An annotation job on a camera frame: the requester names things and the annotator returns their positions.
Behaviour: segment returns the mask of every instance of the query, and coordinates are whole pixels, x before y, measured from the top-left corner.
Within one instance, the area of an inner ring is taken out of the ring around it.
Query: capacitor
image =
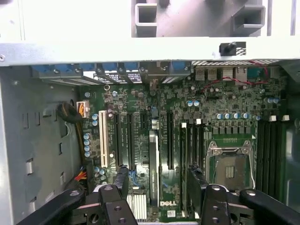
[[[87,146],[87,145],[90,144],[90,141],[89,141],[89,140],[84,140],[83,144],[84,144],[85,146]]]
[[[268,103],[273,103],[273,100],[274,100],[274,98],[272,98],[272,97],[267,98]]]
[[[242,118],[243,119],[248,119],[249,118],[249,114],[246,113],[246,112],[242,113]]]
[[[118,93],[114,90],[114,91],[112,92],[112,96],[113,96],[113,97],[117,97],[117,96],[118,96]]]
[[[238,113],[234,113],[234,114],[233,114],[233,117],[234,117],[235,119],[238,119],[238,118],[240,117],[240,115],[239,115]]]
[[[104,175],[104,174],[105,174],[104,169],[101,169],[101,170],[99,171],[99,174],[100,174],[100,175]]]
[[[89,151],[89,150],[90,150],[90,146],[89,145],[84,147],[84,151]]]
[[[275,98],[273,99],[273,103],[277,104],[278,102],[279,102],[279,98],[278,98],[278,97],[275,97]]]
[[[86,151],[86,152],[84,153],[84,156],[85,156],[85,157],[90,157],[90,152],[89,152],[89,151]]]
[[[84,138],[84,140],[90,139],[90,133],[85,133],[85,134],[83,135],[83,138]]]
[[[98,172],[100,172],[100,169],[99,169],[99,167],[98,167],[98,166],[96,166],[96,167],[95,167],[95,169],[94,169],[94,171],[95,171],[95,173],[98,173]]]
[[[190,106],[190,107],[193,106],[193,101],[188,101],[187,105]]]
[[[97,120],[98,119],[98,114],[94,114],[94,115],[92,115],[92,120]]]
[[[194,106],[199,106],[199,102],[196,100],[196,101],[194,101]]]
[[[93,121],[92,121],[92,125],[93,125],[93,126],[97,126],[97,125],[98,125],[98,121],[97,121],[97,120],[93,120]]]
[[[89,98],[89,97],[90,97],[90,93],[89,93],[89,92],[85,92],[84,96],[85,96],[86,98]]]
[[[230,118],[230,114],[229,113],[225,113],[224,117],[225,117],[225,119],[229,119]]]
[[[216,115],[216,118],[217,118],[218,120],[222,119],[222,117],[223,117],[223,115],[220,114],[220,113],[218,113],[218,114]]]

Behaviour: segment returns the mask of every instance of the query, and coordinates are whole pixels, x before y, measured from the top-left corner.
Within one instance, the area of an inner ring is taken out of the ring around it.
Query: green circuit board
[[[128,195],[145,196],[146,217],[138,221],[194,220],[187,194],[188,165],[197,163],[209,183],[230,191],[251,188],[256,182],[259,120],[284,115],[285,79],[281,75],[260,85],[221,81],[205,90],[210,81],[193,76],[159,84],[155,90],[148,84],[110,85],[109,90],[81,87],[81,101],[90,104],[90,116],[83,122],[84,133],[90,134],[86,159],[101,170],[95,170],[93,185],[112,183],[118,165],[128,165]],[[101,119],[99,112],[105,113],[107,129],[105,167],[99,138],[104,124],[92,119]],[[151,134],[157,136],[156,146],[151,145]],[[241,152],[245,143],[251,154]],[[225,153],[208,157],[212,144]]]

